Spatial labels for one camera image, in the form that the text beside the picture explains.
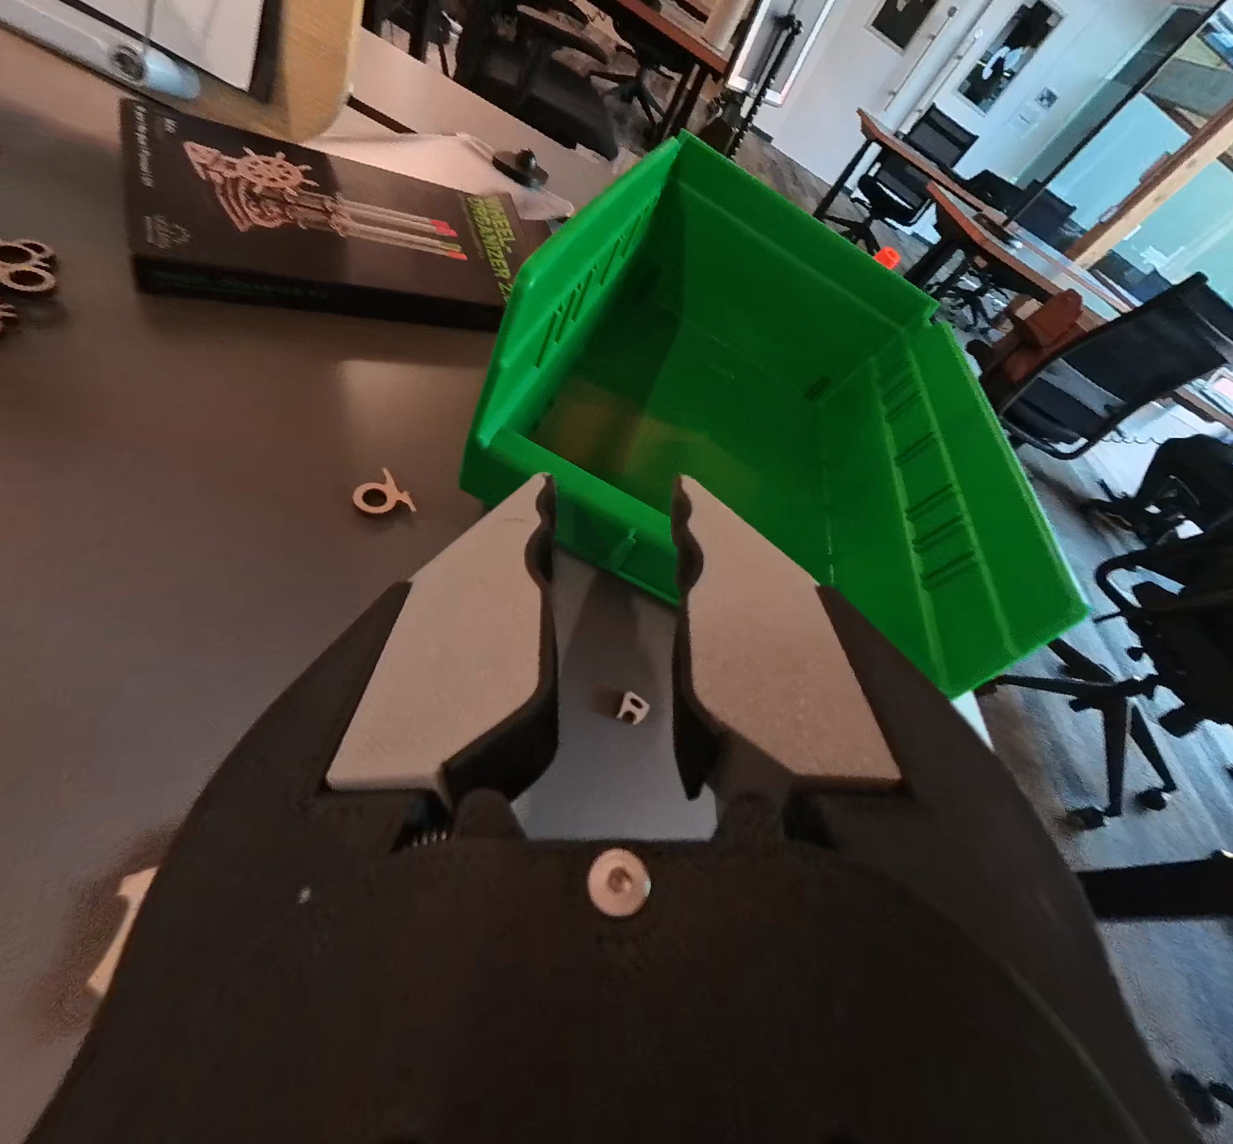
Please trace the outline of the wooden looped parts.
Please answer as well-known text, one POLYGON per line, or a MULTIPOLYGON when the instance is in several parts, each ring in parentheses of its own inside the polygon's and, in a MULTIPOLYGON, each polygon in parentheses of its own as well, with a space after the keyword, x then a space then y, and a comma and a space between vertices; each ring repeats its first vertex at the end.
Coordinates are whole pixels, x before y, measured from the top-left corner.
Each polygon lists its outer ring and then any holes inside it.
POLYGON ((20 320, 18 306, 57 292, 54 252, 37 241, 1 241, 1 336, 20 320))

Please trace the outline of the green plastic bin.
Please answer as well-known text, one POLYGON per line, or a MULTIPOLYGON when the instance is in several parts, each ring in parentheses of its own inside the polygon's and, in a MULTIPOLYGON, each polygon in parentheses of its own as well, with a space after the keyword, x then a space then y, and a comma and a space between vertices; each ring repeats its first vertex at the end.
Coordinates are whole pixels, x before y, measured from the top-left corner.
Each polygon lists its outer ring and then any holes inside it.
POLYGON ((679 476, 849 601, 947 697, 1087 613, 935 303, 696 138, 515 273, 459 490, 532 474, 557 545, 668 607, 679 476))

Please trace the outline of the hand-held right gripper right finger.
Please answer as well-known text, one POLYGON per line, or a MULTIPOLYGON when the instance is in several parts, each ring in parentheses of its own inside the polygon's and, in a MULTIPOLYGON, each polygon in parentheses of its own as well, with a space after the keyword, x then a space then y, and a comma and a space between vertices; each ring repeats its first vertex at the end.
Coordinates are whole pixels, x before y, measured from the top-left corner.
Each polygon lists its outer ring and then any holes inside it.
POLYGON ((894 792, 900 767, 812 576, 690 476, 674 481, 671 540, 685 797, 894 792))

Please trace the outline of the black model kit box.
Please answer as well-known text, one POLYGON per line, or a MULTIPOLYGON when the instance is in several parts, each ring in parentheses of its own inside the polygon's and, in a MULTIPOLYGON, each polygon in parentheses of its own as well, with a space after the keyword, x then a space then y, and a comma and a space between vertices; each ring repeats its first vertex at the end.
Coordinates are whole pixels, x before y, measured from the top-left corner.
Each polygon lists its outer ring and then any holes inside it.
POLYGON ((118 107, 127 250, 151 295, 492 334, 550 227, 465 194, 188 118, 118 107))

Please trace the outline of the brown office desk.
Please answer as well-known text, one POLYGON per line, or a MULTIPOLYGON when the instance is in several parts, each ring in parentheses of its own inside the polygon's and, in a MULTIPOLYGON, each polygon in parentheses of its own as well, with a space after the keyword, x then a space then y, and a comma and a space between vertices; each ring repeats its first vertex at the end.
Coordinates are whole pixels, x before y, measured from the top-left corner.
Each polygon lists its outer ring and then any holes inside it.
POLYGON ((953 259, 978 261, 1016 294, 1045 301, 1059 292, 1075 292, 1083 311, 1108 322, 1137 308, 1128 295, 1101 283, 1084 267, 1042 244, 1020 225, 991 211, 947 171, 928 161, 902 138, 885 130, 866 111, 857 110, 865 142, 902 158, 924 175, 932 202, 938 241, 911 266, 903 278, 916 289, 939 283, 953 259))

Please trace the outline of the grey sheet holder bar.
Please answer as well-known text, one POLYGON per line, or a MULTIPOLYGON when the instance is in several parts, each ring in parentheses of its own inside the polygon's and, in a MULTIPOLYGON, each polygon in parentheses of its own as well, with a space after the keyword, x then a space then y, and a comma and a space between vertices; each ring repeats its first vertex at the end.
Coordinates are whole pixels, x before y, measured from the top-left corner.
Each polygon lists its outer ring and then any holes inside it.
POLYGON ((7 30, 126 86, 194 102, 200 80, 186 65, 57 0, 1 0, 7 30))

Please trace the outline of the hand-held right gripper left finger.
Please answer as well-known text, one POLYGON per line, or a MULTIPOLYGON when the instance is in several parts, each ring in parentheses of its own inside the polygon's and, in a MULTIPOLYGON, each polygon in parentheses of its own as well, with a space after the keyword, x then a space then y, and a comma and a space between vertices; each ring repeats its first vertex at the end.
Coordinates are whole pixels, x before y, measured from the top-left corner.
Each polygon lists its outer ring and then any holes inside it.
POLYGON ((339 794, 522 797, 557 752, 556 490, 532 474, 416 571, 325 775, 339 794))

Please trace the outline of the black mesh office chair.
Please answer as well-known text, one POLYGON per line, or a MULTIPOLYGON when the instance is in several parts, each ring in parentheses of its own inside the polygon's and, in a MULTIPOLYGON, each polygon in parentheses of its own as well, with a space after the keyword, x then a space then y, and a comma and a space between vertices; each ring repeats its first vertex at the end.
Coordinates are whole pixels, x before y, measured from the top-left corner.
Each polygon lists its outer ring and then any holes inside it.
POLYGON ((1197 273, 1066 344, 1023 383, 978 358, 980 386, 1013 446, 1083 457, 1133 414, 1228 365, 1231 308, 1197 273))

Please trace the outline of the clear plastic bag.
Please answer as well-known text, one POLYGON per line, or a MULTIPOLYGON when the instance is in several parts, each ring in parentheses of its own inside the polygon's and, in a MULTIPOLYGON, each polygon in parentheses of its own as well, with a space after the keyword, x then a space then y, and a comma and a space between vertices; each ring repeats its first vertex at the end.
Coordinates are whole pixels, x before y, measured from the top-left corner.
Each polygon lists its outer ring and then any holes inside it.
POLYGON ((515 181, 494 163, 497 152, 470 135, 423 135, 420 146, 433 181, 467 195, 508 194, 520 219, 564 222, 576 213, 567 199, 547 186, 515 181))

